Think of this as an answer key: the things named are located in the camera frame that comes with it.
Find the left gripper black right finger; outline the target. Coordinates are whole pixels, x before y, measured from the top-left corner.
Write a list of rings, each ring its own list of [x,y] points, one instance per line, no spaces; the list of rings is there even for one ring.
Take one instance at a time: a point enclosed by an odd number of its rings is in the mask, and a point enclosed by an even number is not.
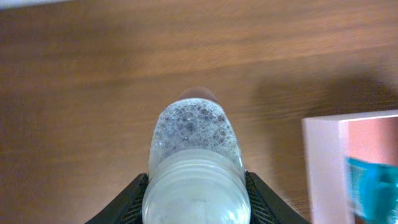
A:
[[[309,224],[256,173],[246,171],[246,190],[251,204],[250,224]]]

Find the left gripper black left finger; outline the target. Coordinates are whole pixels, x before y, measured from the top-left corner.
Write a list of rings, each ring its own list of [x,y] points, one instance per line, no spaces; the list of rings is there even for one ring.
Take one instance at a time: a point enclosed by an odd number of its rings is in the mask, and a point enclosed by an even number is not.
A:
[[[143,224],[142,202],[148,183],[148,175],[146,173],[139,174],[86,224]]]

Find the clear foaming soap pump bottle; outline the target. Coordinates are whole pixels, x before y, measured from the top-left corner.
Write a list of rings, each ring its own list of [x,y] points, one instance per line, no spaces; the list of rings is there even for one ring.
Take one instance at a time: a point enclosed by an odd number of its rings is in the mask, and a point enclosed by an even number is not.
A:
[[[216,96],[184,91],[161,112],[149,151],[144,223],[249,223],[238,139]]]

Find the blue Listerine mouthwash bottle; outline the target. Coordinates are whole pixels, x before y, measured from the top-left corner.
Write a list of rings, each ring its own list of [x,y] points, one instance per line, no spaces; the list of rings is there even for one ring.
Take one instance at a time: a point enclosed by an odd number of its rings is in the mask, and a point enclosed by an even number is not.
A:
[[[355,223],[397,224],[397,167],[347,160]]]

